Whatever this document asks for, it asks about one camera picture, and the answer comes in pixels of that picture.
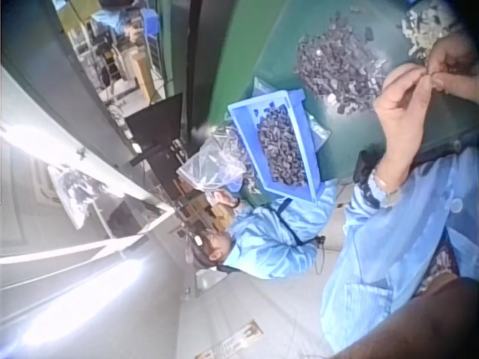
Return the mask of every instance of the light blue smock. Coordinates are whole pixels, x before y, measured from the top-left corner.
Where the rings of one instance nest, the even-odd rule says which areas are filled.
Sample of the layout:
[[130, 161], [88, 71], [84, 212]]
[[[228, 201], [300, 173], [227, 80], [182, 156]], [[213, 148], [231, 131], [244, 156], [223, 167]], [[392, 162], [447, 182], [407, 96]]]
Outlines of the light blue smock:
[[128, 15], [124, 10], [110, 11], [102, 9], [92, 13], [91, 17], [96, 22], [113, 28], [118, 35], [123, 35], [125, 33], [123, 27], [129, 20]]
[[[247, 206], [236, 215], [228, 228], [234, 245], [223, 262], [225, 266], [270, 279], [301, 274], [313, 265], [317, 246], [313, 243], [298, 246], [275, 212], [283, 200], [271, 203], [271, 209]], [[316, 205], [293, 200], [281, 217], [299, 240], [306, 242], [326, 226], [335, 200], [336, 183], [329, 181]]]
[[344, 248], [321, 308], [323, 332], [335, 352], [411, 299], [444, 229], [460, 275], [479, 279], [478, 149], [413, 170], [390, 208], [373, 208], [356, 186], [346, 218]]

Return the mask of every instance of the dark brown object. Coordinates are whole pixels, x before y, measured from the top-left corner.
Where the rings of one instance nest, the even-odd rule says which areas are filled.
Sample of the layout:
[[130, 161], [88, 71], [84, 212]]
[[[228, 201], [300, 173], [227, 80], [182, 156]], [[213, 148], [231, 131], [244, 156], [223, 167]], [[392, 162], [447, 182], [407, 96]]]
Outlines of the dark brown object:
[[306, 185], [306, 172], [302, 164], [290, 117], [284, 105], [264, 110], [266, 115], [258, 124], [258, 138], [274, 182], [285, 185]]

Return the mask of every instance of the green work surface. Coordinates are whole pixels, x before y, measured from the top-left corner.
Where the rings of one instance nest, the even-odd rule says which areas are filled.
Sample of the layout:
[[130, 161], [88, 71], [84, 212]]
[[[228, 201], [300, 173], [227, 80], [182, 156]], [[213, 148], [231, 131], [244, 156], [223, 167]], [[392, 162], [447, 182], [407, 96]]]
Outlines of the green work surface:
[[[350, 6], [362, 13], [351, 13]], [[223, 48], [209, 123], [224, 117], [229, 103], [250, 94], [254, 76], [277, 89], [303, 88], [293, 73], [296, 46], [305, 34], [322, 34], [329, 19], [339, 10], [355, 32], [373, 29], [375, 40], [369, 43], [386, 58], [386, 72], [409, 60], [410, 42], [396, 25], [406, 13], [406, 0], [238, 0]], [[372, 112], [353, 115], [336, 114], [322, 99], [306, 91], [305, 107], [332, 134], [318, 152], [323, 180], [344, 178], [353, 174], [361, 150], [371, 144], [384, 144], [384, 136]], [[478, 107], [452, 96], [435, 94], [427, 116], [424, 143], [429, 150], [458, 138], [477, 127]]]

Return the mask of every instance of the small component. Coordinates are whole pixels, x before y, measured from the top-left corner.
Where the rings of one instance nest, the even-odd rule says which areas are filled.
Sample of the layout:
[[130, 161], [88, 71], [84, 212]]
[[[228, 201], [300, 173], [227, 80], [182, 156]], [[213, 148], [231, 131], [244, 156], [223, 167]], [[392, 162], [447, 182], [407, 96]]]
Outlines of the small component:
[[382, 81], [377, 79], [384, 78], [385, 63], [366, 47], [373, 40], [372, 28], [365, 29], [365, 36], [356, 34], [347, 18], [337, 12], [323, 34], [299, 40], [294, 71], [306, 88], [338, 113], [370, 110], [382, 90]]
[[409, 56], [419, 60], [427, 58], [439, 38], [463, 29], [448, 6], [437, 0], [432, 0], [420, 13], [408, 11], [401, 28], [412, 44]]
[[306, 185], [299, 145], [285, 105], [272, 108], [257, 125], [258, 139], [274, 182]]
[[366, 27], [366, 32], [364, 33], [364, 38], [366, 39], [366, 41], [374, 41], [373, 29], [370, 28], [369, 26]]

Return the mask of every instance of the worker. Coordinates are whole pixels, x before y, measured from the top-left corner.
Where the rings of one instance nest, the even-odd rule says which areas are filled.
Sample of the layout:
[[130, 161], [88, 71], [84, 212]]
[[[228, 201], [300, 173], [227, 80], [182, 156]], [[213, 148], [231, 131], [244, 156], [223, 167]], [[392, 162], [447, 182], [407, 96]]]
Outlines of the worker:
[[317, 235], [335, 205], [336, 183], [326, 183], [317, 204], [281, 198], [253, 209], [226, 191], [217, 191], [215, 198], [235, 208], [236, 216], [226, 232], [198, 234], [211, 265], [272, 279], [305, 273], [314, 264]]
[[134, 6], [133, 0], [100, 1], [101, 10], [91, 14], [91, 18], [104, 26], [112, 28], [116, 35], [124, 35], [134, 43], [142, 35], [143, 30], [132, 24], [126, 11]]
[[477, 102], [477, 63], [470, 39], [456, 34], [435, 44], [426, 67], [404, 65], [385, 80], [375, 103], [385, 154], [354, 188], [344, 248], [323, 291], [321, 322], [335, 352], [412, 298], [479, 278], [477, 134], [457, 154], [412, 166], [432, 89]]

